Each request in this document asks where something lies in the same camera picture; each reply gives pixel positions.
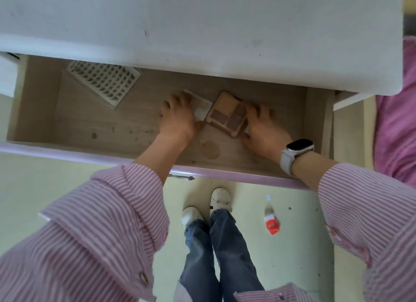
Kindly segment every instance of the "plastic bottle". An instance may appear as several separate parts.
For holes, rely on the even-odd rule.
[[[266,200],[268,201],[266,205],[266,209],[264,210],[264,222],[266,223],[266,228],[270,232],[271,235],[276,234],[278,231],[280,231],[280,223],[279,220],[275,214],[275,211],[273,210],[272,205],[270,204],[270,196],[266,196]]]

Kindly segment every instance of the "white shoe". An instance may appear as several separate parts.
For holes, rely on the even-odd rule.
[[[225,188],[216,188],[211,194],[210,215],[217,209],[226,209],[228,212],[232,211],[231,195]]]
[[[187,207],[182,211],[182,225],[184,229],[191,224],[191,222],[195,221],[196,219],[202,219],[201,212],[198,211],[195,207]]]

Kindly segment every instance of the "pink and white striped shirt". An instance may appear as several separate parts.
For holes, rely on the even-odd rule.
[[[416,301],[416,190],[337,164],[321,179],[319,196],[334,244],[367,263],[365,299]],[[2,301],[155,301],[153,255],[169,219],[151,169],[99,171],[42,214],[50,221],[0,259]],[[281,297],[314,301],[292,283],[236,294],[239,302]]]

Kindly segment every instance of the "smartwatch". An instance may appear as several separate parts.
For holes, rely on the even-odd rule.
[[[313,151],[313,149],[313,142],[308,139],[300,139],[289,143],[282,151],[282,156],[280,157],[280,168],[282,168],[286,174],[293,175],[292,163],[295,157],[306,152]]]

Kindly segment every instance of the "round stain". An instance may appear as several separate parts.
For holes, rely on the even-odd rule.
[[[202,154],[209,160],[214,160],[220,156],[220,146],[212,141],[205,141],[202,144]]]

